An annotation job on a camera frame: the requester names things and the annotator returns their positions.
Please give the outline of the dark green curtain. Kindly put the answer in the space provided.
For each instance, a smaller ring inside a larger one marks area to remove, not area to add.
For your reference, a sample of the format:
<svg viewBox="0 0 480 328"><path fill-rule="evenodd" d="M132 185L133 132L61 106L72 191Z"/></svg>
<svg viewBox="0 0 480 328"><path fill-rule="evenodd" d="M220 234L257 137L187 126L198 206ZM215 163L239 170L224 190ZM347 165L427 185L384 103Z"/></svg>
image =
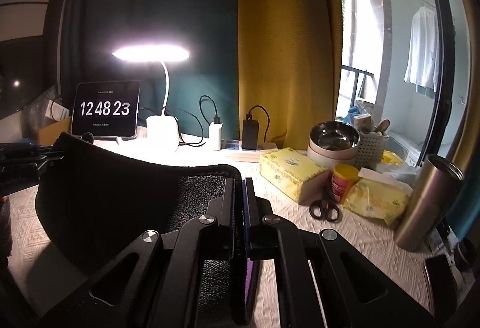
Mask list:
<svg viewBox="0 0 480 328"><path fill-rule="evenodd" d="M151 109L151 84L163 74L112 55L138 43L172 43L190 58L167 64L169 112L187 134L207 130L214 114L225 138L239 137L238 0L66 0L59 80L72 103L78 84L138 80L140 104Z"/></svg>

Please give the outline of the white basket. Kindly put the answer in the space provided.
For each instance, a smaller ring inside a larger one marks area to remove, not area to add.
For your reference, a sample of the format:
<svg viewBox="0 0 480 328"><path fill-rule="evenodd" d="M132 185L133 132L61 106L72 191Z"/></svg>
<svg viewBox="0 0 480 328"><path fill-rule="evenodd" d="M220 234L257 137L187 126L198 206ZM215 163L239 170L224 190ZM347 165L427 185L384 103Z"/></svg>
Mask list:
<svg viewBox="0 0 480 328"><path fill-rule="evenodd" d="M360 135L358 152L355 157L355 167L358 169L374 169L383 157L383 151L389 139L387 130L391 122L382 120L378 126L374 126L370 115L353 117L353 127Z"/></svg>

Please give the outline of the yellow tissue pack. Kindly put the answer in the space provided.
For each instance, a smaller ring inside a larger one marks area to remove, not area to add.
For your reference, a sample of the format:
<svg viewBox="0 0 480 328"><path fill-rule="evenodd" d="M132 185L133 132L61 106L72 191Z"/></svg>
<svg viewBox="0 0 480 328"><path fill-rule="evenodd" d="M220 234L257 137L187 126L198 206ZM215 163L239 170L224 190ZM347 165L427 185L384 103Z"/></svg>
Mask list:
<svg viewBox="0 0 480 328"><path fill-rule="evenodd" d="M330 171L292 148L264 153L259 173L297 204L321 195Z"/></svg>
<svg viewBox="0 0 480 328"><path fill-rule="evenodd" d="M343 207L361 217L381 220L391 226L402 216L408 201L409 195L403 190L362 178L348 191Z"/></svg>

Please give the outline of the tablet showing clock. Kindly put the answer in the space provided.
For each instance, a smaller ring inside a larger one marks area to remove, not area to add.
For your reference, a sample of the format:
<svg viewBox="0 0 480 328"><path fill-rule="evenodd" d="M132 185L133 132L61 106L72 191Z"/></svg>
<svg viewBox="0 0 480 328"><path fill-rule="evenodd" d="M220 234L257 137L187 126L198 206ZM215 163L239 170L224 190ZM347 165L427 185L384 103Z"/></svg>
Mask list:
<svg viewBox="0 0 480 328"><path fill-rule="evenodd" d="M82 82L76 88L71 134L95 138L134 138L141 84L139 81Z"/></svg>

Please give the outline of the white desk lamp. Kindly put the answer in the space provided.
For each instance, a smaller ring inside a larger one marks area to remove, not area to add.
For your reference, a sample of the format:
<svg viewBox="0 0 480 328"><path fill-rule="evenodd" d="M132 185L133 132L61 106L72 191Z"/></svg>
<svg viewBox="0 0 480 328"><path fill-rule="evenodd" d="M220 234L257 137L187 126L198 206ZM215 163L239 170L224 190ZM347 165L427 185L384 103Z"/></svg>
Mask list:
<svg viewBox="0 0 480 328"><path fill-rule="evenodd" d="M146 139L153 149L161 154L174 153L179 147L180 132L175 117L166 114L170 91L170 76L167 64L180 63L190 58L182 46L172 43L138 43L123 46L112 51L112 55L133 65L147 65L158 74L163 74L151 84L151 114L145 119Z"/></svg>

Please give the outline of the black scissors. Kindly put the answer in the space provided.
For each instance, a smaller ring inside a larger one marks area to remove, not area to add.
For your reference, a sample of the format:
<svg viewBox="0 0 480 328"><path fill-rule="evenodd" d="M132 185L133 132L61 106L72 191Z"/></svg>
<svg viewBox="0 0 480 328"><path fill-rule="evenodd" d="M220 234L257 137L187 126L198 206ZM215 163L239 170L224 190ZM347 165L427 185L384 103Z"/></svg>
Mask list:
<svg viewBox="0 0 480 328"><path fill-rule="evenodd" d="M330 223L338 223L343 214L337 204L330 199L317 199L309 205L309 214L316 220L326 220Z"/></svg>

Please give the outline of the white power adapter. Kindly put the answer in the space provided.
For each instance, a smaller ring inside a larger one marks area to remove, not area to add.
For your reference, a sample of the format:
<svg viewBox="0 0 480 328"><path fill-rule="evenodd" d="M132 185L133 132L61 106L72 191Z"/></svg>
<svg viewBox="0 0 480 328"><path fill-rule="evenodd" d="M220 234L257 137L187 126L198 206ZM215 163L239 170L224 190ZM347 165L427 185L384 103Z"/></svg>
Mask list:
<svg viewBox="0 0 480 328"><path fill-rule="evenodd" d="M212 122L208 131L208 147L213 151L219 151L222 145L222 123Z"/></svg>

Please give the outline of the white textured tablecloth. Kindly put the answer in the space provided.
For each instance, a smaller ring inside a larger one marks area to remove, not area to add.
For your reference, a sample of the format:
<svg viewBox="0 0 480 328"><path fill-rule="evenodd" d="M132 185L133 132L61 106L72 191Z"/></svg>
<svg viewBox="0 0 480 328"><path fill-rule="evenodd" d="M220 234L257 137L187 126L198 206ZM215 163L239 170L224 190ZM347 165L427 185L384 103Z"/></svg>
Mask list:
<svg viewBox="0 0 480 328"><path fill-rule="evenodd" d="M58 151L24 143L1 146L1 194L39 187ZM213 283L206 209L168 233L140 233L40 320L45 327L197 327L216 320L199 307ZM311 232L272 214L283 327L436 327L438 321L333 229Z"/></svg>

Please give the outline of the cardboard box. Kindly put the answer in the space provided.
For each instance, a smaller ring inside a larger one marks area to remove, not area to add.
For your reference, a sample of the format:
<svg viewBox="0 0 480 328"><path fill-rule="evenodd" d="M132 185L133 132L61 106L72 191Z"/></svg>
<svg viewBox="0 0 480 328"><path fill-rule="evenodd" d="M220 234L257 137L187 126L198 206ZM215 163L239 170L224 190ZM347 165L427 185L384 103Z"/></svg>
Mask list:
<svg viewBox="0 0 480 328"><path fill-rule="evenodd" d="M47 127L44 127L38 131L38 142L42 147L52 146L56 139L62 133L70 133L72 118L68 117L64 120L57 121Z"/></svg>

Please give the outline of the black power adapter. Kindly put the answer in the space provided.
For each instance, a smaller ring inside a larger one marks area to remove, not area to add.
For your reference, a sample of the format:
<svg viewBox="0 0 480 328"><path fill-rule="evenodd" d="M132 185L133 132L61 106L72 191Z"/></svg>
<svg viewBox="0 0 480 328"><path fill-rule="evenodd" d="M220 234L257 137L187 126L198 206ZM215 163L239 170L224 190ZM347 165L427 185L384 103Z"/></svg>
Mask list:
<svg viewBox="0 0 480 328"><path fill-rule="evenodd" d="M243 150L257 150L259 123L257 120L245 119L242 124L241 148Z"/></svg>

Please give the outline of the steel tumbler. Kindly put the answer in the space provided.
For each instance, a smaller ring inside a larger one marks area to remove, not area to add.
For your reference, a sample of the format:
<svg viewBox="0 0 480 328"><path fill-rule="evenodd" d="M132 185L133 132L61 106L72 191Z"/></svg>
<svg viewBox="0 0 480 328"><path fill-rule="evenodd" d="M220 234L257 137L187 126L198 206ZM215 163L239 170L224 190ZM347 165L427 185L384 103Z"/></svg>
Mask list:
<svg viewBox="0 0 480 328"><path fill-rule="evenodd" d="M406 251L416 251L453 205L463 185L464 173L450 160L425 157L394 241Z"/></svg>

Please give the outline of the steel bowl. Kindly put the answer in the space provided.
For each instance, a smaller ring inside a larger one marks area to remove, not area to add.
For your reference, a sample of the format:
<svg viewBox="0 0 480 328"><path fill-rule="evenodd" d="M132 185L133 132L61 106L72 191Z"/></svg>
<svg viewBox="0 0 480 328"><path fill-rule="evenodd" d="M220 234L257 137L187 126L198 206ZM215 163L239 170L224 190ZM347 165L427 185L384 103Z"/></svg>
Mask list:
<svg viewBox="0 0 480 328"><path fill-rule="evenodd" d="M343 122L325 121L312 127L307 157L332 170L337 164L354 165L360 147L358 131Z"/></svg>

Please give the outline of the clear plastic bag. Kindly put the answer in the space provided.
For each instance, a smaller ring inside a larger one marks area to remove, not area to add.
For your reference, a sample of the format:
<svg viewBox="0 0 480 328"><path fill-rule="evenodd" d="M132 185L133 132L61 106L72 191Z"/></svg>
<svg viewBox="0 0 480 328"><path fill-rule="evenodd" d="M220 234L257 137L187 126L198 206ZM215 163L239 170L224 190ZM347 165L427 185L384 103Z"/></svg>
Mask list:
<svg viewBox="0 0 480 328"><path fill-rule="evenodd" d="M63 105L62 95L56 86L35 98L27 110L28 127L34 132L70 117L70 111Z"/></svg>

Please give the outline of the yellow curtain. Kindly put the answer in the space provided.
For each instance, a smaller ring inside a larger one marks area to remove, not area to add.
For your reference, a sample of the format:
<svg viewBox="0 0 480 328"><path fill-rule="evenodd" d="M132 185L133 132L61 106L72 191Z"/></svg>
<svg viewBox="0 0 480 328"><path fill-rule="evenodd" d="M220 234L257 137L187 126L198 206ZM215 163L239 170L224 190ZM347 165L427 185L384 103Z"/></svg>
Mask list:
<svg viewBox="0 0 480 328"><path fill-rule="evenodd" d="M305 150L334 120L343 47L341 0L238 0L238 103L270 116L268 140Z"/></svg>

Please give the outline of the hanging white shirt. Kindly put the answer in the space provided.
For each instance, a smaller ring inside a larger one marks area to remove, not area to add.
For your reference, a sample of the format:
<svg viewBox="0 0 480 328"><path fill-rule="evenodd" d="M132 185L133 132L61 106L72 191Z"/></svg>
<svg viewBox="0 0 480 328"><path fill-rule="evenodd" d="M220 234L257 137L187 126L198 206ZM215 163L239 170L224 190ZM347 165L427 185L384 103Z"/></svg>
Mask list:
<svg viewBox="0 0 480 328"><path fill-rule="evenodd" d="M435 94L439 85L439 26L437 13L421 7L412 17L404 81Z"/></svg>

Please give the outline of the purple and grey towel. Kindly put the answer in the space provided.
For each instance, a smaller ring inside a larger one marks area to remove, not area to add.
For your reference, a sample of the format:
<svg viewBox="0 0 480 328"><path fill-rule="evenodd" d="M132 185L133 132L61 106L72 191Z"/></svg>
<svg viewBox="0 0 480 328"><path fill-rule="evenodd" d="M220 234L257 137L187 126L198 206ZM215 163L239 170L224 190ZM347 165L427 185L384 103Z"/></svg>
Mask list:
<svg viewBox="0 0 480 328"><path fill-rule="evenodd" d="M53 150L62 155L41 176L36 211L50 241L90 275L141 232L168 233L201 214L234 180L233 259L208 263L213 283L202 289L203 313L226 308L244 325L253 313L260 271L247 261L241 173L231 165L157 165L97 147L62 133Z"/></svg>

